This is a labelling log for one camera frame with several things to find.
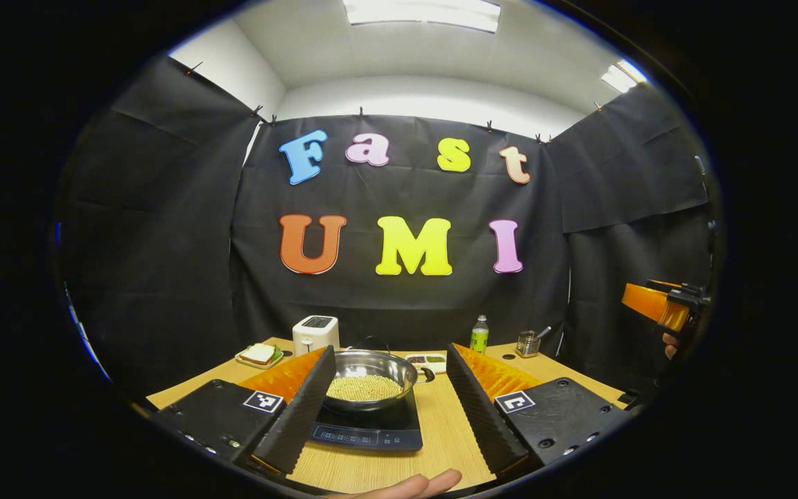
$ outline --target bread slice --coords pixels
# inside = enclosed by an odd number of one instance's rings
[[[266,366],[276,356],[276,347],[271,344],[255,343],[248,347],[246,351],[240,353],[242,359],[248,360],[260,366]]]

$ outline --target human hand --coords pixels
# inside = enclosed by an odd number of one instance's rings
[[[324,499],[427,499],[456,486],[460,483],[460,479],[460,471],[449,468],[430,480],[424,475],[417,474],[383,489],[363,493],[332,493],[323,497]]]
[[[666,355],[668,359],[672,359],[677,351],[677,347],[679,347],[679,340],[671,337],[668,333],[664,333],[661,339],[667,344],[667,347],[664,347],[664,355]]]

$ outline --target ceiling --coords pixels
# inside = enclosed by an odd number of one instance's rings
[[[500,85],[589,114],[619,95],[601,76],[620,56],[553,10],[501,6],[495,34],[419,22],[351,26],[342,0],[269,0],[235,21],[288,89],[360,76],[440,76]]]

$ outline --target bowl handle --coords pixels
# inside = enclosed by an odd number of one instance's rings
[[[421,367],[420,370],[422,370],[424,372],[424,376],[427,377],[427,381],[421,381],[421,383],[429,383],[436,379],[435,373],[432,372],[429,367]]]

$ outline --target food tray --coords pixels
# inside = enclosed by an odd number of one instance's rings
[[[252,347],[252,345],[248,345],[248,347],[245,347],[245,348],[243,348],[243,349],[242,349],[242,351],[246,351],[246,350],[248,350],[248,349],[249,349],[249,348],[251,348],[251,347]],[[240,353],[237,353],[237,354],[235,355],[235,357],[234,357],[234,358],[235,358],[235,359],[236,359],[236,360],[237,360],[237,361],[238,361],[240,364],[245,364],[246,366],[251,366],[251,367],[257,367],[257,369],[269,369],[270,367],[273,367],[273,366],[275,366],[276,364],[278,364],[278,363],[279,363],[279,360],[282,360],[282,357],[285,357],[285,354],[284,354],[284,353],[282,353],[282,350],[280,349],[280,350],[279,350],[279,352],[276,354],[276,357],[274,357],[274,358],[273,358],[273,361],[272,361],[272,362],[270,362],[269,364],[265,364],[265,365],[263,365],[263,366],[262,366],[262,365],[260,365],[260,364],[253,363],[253,362],[252,362],[252,361],[250,361],[250,360],[245,360],[245,359],[243,359],[243,358],[242,358],[242,356],[241,356],[241,353],[242,353],[242,351],[240,351]]]
[[[411,362],[411,365],[418,369],[426,367],[435,374],[445,372],[446,357],[443,353],[425,353],[425,351],[422,351],[422,353],[409,353],[405,356],[405,360]]]

